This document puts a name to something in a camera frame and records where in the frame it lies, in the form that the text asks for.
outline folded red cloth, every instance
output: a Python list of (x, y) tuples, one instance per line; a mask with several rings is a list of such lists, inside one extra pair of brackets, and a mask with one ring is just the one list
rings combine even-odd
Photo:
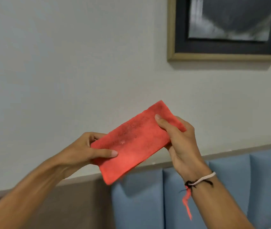
[(112, 149), (118, 152), (115, 158), (96, 158), (93, 161), (99, 166), (106, 184), (112, 184), (170, 142), (167, 132), (156, 123), (156, 114), (180, 131), (186, 131), (184, 125), (160, 100), (91, 144), (92, 148)]

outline framed picture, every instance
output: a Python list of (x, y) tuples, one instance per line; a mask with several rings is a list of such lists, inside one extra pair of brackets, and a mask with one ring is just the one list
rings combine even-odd
[(167, 59), (271, 61), (271, 0), (168, 0)]

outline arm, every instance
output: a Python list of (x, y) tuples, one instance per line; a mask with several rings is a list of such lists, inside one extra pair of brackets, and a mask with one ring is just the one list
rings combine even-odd
[[(165, 129), (171, 139), (167, 146), (174, 168), (183, 181), (195, 181), (212, 173), (202, 159), (196, 138), (195, 129), (190, 123), (179, 118), (187, 128), (182, 133), (175, 126), (156, 115), (156, 121)], [(206, 182), (199, 183), (193, 188), (192, 198), (209, 229), (254, 229), (247, 217), (238, 207), (235, 200), (216, 176), (209, 179), (212, 187)]]
[(102, 133), (84, 133), (59, 154), (49, 158), (20, 181), (0, 200), (0, 229), (17, 229), (23, 226), (43, 202), (49, 192), (63, 179), (97, 157), (117, 156), (113, 150), (95, 150), (91, 142)]

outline person's right arm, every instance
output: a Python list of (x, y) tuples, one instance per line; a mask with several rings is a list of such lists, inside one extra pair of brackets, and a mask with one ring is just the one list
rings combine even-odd
[[(182, 133), (156, 115), (158, 125), (167, 131), (171, 139), (171, 144), (166, 148), (174, 168), (184, 182), (195, 181), (211, 174), (212, 171), (200, 155), (194, 127), (183, 119), (177, 118), (186, 127), (186, 132)], [(213, 187), (206, 182), (201, 182), (196, 185), (196, 188), (192, 188), (192, 198), (206, 226), (209, 229), (254, 229), (219, 179), (214, 176), (209, 181), (213, 182)]]

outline blue sofa backrest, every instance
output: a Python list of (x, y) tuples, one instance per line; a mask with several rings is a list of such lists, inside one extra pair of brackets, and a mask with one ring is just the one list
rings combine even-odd
[[(271, 150), (207, 162), (256, 229), (271, 228)], [(126, 175), (112, 186), (116, 229), (205, 229), (192, 199), (190, 221), (183, 180), (173, 168)]]

